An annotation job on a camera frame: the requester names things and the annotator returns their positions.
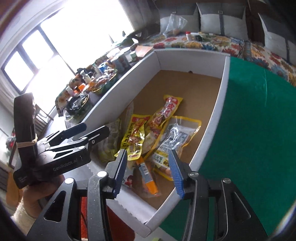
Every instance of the screw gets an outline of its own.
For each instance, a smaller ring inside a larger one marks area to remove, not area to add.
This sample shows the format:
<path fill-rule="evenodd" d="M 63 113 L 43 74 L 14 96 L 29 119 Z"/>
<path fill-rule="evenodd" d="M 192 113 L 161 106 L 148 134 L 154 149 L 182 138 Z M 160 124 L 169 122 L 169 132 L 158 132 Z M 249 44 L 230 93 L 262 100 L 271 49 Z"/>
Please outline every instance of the screw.
<path fill-rule="evenodd" d="M 192 171 L 191 173 L 189 173 L 189 175 L 190 175 L 191 177 L 198 177 L 199 173 L 196 172 L 196 171 Z"/>
<path fill-rule="evenodd" d="M 226 184 L 229 184 L 229 183 L 231 183 L 231 180 L 230 180 L 230 178 L 225 177 L 225 178 L 223 178 L 223 182 Z"/>
<path fill-rule="evenodd" d="M 66 184 L 71 184 L 72 182 L 74 182 L 74 179 L 71 178 L 71 177 L 69 177 L 69 178 L 67 178 L 67 179 L 65 180 L 65 183 L 66 183 Z"/>
<path fill-rule="evenodd" d="M 107 175 L 107 172 L 106 171 L 100 171 L 97 174 L 98 177 L 105 177 L 106 175 Z"/>

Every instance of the green mat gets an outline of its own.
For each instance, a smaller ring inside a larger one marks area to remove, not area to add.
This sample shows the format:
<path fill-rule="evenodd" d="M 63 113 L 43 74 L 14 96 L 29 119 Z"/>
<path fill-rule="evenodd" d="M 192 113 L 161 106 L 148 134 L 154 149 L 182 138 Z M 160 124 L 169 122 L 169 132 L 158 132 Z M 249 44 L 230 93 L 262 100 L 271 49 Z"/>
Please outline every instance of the green mat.
<path fill-rule="evenodd" d="M 200 173 L 229 177 L 270 234 L 296 198 L 296 88 L 231 57 L 222 115 Z M 177 240 L 188 204 L 179 202 L 160 226 Z"/>

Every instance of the red carpet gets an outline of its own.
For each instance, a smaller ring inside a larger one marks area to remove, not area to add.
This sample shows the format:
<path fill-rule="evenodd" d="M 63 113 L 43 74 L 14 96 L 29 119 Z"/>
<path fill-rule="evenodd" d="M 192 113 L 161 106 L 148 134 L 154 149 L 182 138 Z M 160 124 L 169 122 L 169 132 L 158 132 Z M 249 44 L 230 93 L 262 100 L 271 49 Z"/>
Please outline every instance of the red carpet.
<path fill-rule="evenodd" d="M 83 197 L 81 201 L 81 212 L 87 218 L 87 198 Z M 135 239 L 134 231 L 127 226 L 110 208 L 108 208 L 109 224 L 113 241 L 133 241 Z M 87 238 L 87 228 L 81 218 L 81 237 Z"/>

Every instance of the blue gripper pad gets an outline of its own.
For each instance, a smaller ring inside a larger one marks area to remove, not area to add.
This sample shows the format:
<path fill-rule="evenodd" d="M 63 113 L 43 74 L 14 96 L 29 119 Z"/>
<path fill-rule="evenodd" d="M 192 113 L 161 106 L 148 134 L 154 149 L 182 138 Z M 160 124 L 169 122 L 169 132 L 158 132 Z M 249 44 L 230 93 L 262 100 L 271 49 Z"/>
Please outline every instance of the blue gripper pad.
<path fill-rule="evenodd" d="M 180 198 L 183 199 L 185 196 L 184 178 L 182 176 L 181 170 L 177 163 L 177 162 L 180 162 L 182 164 L 182 162 L 179 160 L 179 157 L 175 150 L 169 151 L 168 162 L 170 165 L 170 171 L 171 171 L 172 178 L 174 180 L 176 191 L 180 196 Z"/>
<path fill-rule="evenodd" d="M 85 123 L 80 123 L 78 125 L 75 125 L 67 130 L 64 130 L 63 136 L 65 139 L 69 139 L 83 131 L 86 130 L 86 124 Z"/>
<path fill-rule="evenodd" d="M 119 194 L 124 172 L 126 170 L 126 165 L 128 162 L 128 154 L 126 150 L 124 149 L 120 150 L 115 162 L 117 161 L 119 162 L 119 164 L 118 164 L 117 171 L 115 173 L 115 177 L 114 177 L 115 185 L 112 191 L 114 198 L 116 198 L 117 194 Z"/>

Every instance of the cushion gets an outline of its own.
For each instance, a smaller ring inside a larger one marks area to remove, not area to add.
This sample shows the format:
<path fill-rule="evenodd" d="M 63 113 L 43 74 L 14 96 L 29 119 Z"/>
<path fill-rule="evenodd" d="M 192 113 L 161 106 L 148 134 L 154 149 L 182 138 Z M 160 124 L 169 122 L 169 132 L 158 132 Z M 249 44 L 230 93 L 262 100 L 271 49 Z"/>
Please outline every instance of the cushion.
<path fill-rule="evenodd" d="M 278 22 L 281 22 L 281 20 L 278 17 L 277 13 L 273 9 L 271 9 L 271 7 L 269 5 L 267 5 L 266 3 L 262 2 L 262 1 L 248 0 L 248 4 L 250 7 L 250 12 L 251 12 L 250 18 L 251 18 L 252 28 L 253 28 L 251 40 L 263 43 L 263 45 L 265 45 L 264 31 L 263 31 L 263 27 L 262 27 L 262 23 L 261 23 L 259 14 L 264 14 L 266 16 L 269 16 Z"/>
<path fill-rule="evenodd" d="M 259 14 L 259 17 L 264 30 L 266 48 L 296 65 L 296 40 L 289 29 L 266 15 Z"/>
<path fill-rule="evenodd" d="M 163 33 L 168 25 L 171 13 L 175 13 L 187 20 L 187 24 L 182 29 L 186 32 L 199 32 L 200 30 L 200 17 L 196 4 L 184 4 L 177 7 L 166 7 L 159 9 L 160 15 L 160 32 Z"/>
<path fill-rule="evenodd" d="M 198 3 L 201 31 L 249 40 L 243 3 Z"/>

